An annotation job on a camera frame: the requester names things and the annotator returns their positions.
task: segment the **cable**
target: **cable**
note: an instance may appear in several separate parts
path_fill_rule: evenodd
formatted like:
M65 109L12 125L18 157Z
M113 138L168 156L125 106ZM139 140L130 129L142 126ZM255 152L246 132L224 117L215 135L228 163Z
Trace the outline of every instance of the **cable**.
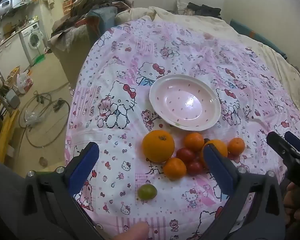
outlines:
M61 90L61 89L64 88L67 84L69 84L69 83L65 83L65 84L63 84L62 86L58 87L57 89L54 89L54 90L52 90L52 91L49 91L49 92L46 92L46 93L42 93L42 94L38 94L38 91L37 91L37 90L34 91L34 96L33 96L33 97L32 97L32 98L31 98L31 99L23 106L22 110L20 111L18 123L19 123L20 128L25 129L25 130L24 130L24 133L23 133L23 135L22 135L22 137L21 137L21 142L22 142L22 140L23 140L24 134L26 134L26 138L27 138L27 140L28 140L28 142L29 142L29 144L30 144L31 146L33 146L33 147L35 147L35 148L44 148L44 147L47 147L48 145L50 145L51 143L53 143L53 142L60 136L60 134L63 132L63 130L65 129L65 127L66 127L66 125L67 125L67 123L68 123L68 118L69 118L69 114L70 114L70 105L69 105L69 103L68 103L66 100L63 100L63 99L61 99L61 98L59 98L58 100L52 101L51 94L52 94L52 93L55 93L55 92L57 92L57 91L59 91L59 90ZM59 104L66 103L66 104L68 105L68 108L69 108L67 120L66 120L66 122L65 122L65 125L62 127L60 133L58 133L58 135L57 135L52 141L50 141L49 143L47 143L47 144L45 144L45 145L42 145L42 146L37 146L37 145L34 145L32 142L30 142L29 137L28 137L28 133L30 132L31 125L22 126L21 123L20 123L20 118L21 118L22 112L23 112L26 108L29 107L29 105L33 102L33 100L35 100L35 99L37 99L37 98L45 98L46 100L49 101L48 105L47 105L46 107L44 107L44 108L39 112L38 117L41 117L41 116L47 111L47 109L48 109L51 105L53 105L54 103L56 103L56 104L57 104L57 103L59 103ZM37 106L39 106L40 104L41 104L41 103L38 102L38 104L34 107L34 109L33 109L32 111L34 111L34 110L37 108ZM24 122L26 122L25 114L26 114L26 111L25 111L24 114L23 114L23 120L24 120Z

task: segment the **pink bedsheet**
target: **pink bedsheet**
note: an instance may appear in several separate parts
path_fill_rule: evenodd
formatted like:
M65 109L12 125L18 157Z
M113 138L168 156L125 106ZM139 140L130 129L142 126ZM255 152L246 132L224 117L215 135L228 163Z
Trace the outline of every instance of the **pink bedsheet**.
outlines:
M140 150L151 130L169 131L176 150L187 134L166 124L149 102L150 86L170 73L198 78L216 92L221 117L202 135L226 143L243 138L245 151L232 158L236 166L259 174L272 170L280 181L286 167L266 144L266 135L290 130L300 138L296 106L251 49L147 17L110 29L82 67L65 146L69 162L88 142L99 145L100 158L75 199L110 236L147 221L149 239L197 239L227 201L208 171L171 182L162 165ZM145 183L158 190L153 200L138 199L137 189ZM247 198L236 227L252 198Z

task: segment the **washing machine door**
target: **washing machine door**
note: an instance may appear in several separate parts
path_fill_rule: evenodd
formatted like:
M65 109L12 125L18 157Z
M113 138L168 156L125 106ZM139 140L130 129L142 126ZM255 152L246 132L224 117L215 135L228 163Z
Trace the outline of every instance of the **washing machine door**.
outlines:
M29 48L37 50L37 47L39 48L42 42L42 35L38 31L32 30L32 32L29 35Z

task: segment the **power cord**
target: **power cord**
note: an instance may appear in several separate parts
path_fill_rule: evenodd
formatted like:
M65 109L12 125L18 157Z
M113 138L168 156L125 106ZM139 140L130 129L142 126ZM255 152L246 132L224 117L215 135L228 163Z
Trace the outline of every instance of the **power cord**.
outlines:
M21 138L21 142L22 142L22 139L23 139L23 136L24 134L26 134L26 138L29 142L29 144L35 148L44 148L44 147L47 147L48 145L50 145L51 143L53 143L59 136L60 134L63 132L63 130L65 129L65 127L67 126L67 123L68 123L68 118L69 118L69 114L70 114L70 105L69 103L66 101L66 100L63 100L62 98L59 98L58 100L55 100L55 101L52 101L52 94L57 92L57 91L60 91L62 88L64 88L66 85L68 85L68 83L65 83L63 84L62 86L58 87L57 89L54 89L52 91L49 91L49 92L46 92L46 93L42 93L42 94L39 94L38 91L36 90L34 92L34 96L24 105L24 107L22 108L22 110L20 111L20 115L19 115L19 119L18 119L18 123L19 123L19 126L24 130L24 133L22 135L22 138ZM49 143L45 144L45 145L42 145L42 146L38 146L38 145L34 145L32 142L30 142L29 140L29 132L31 131L32 127L31 125L25 125L25 126L22 126L21 123L20 123L20 118L21 118L21 115L22 115L22 112L24 111L24 114L23 114L23 120L24 122L26 122L26 118L25 118L25 113L26 113L26 109L29 107L29 105L34 101L34 100L37 100L38 104L34 107L34 109L32 110L32 112L40 105L40 104L44 104L44 100L48 100L48 105L45 106L38 114L38 118L42 117L43 114L45 115L48 115L50 112L46 113L46 111L48 110L48 108L53 105L53 109L54 109L54 112L56 113L57 111L60 110L60 108L64 105L64 104L67 104L69 110L68 110L68 117L67 117L67 120L64 124L64 126L62 127L60 133L58 133L58 135L52 140L50 141Z

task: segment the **small orange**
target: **small orange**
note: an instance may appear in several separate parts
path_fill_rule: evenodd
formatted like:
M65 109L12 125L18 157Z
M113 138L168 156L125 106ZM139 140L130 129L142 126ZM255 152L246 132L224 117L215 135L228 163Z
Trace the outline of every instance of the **small orange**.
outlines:
M204 145L204 139L200 133L189 133L184 139L183 144L189 150L194 152L200 151Z
M244 140L241 138L233 138L228 143L228 151L234 156L239 156L241 153L243 153L244 149L246 148Z
M204 146L206 146L207 144L210 144L210 143L212 143L217 148L217 150L221 153L222 156L228 157L227 145L223 141L218 140L218 139L213 139L213 140L208 141Z
M171 134L164 130L153 130L142 140L144 155L155 163L163 163L174 152L174 140Z
M171 180L181 179L186 172L186 165L179 158L168 159L163 166L164 175Z

